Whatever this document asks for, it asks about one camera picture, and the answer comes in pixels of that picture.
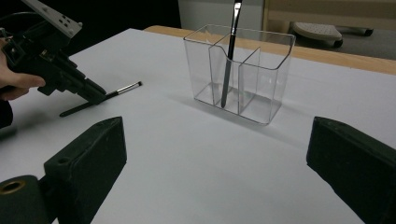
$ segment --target white tabletop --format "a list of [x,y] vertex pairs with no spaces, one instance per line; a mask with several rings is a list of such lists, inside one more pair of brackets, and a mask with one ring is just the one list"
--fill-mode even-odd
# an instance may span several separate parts
[[396,147],[396,76],[292,59],[268,126],[193,100],[183,40],[127,30],[71,57],[107,92],[143,86],[74,115],[69,92],[11,102],[0,131],[0,181],[43,163],[103,119],[123,117],[128,161],[92,223],[362,223],[306,165],[314,116]]

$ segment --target divided organizer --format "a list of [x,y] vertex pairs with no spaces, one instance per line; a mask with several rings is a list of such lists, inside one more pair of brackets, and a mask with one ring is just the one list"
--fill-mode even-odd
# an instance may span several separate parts
[[[193,97],[260,124],[282,105],[295,36],[237,29],[227,58],[231,27],[208,24],[184,37]],[[226,63],[231,63],[227,102],[220,106]]]

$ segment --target white wall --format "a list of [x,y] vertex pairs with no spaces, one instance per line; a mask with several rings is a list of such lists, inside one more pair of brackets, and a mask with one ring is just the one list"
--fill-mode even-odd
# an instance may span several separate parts
[[[207,24],[231,26],[233,0],[178,0],[181,28],[197,30]],[[238,27],[262,29],[263,0],[244,0]]]

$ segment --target dark background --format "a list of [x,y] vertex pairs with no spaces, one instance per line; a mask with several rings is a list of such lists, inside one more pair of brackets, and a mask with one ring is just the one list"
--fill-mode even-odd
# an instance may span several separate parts
[[[152,25],[181,28],[177,0],[41,0],[40,2],[73,21],[83,23],[81,31],[64,48],[64,52],[68,55],[77,53],[128,28],[143,30]],[[10,13],[24,11],[33,10],[21,0],[1,1],[0,18]],[[12,28],[20,28],[28,24],[29,21],[23,21],[15,23]]]

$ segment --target finger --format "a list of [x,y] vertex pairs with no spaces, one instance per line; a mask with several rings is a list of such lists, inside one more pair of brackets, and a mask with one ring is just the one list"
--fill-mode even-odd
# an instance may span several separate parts
[[27,88],[14,88],[12,91],[6,91],[0,94],[0,98],[4,101],[15,100],[29,92]]
[[9,76],[2,76],[2,82],[19,88],[43,87],[46,85],[44,78],[25,73],[11,73]]
[[7,44],[7,41],[4,38],[0,38],[0,48],[5,46]]

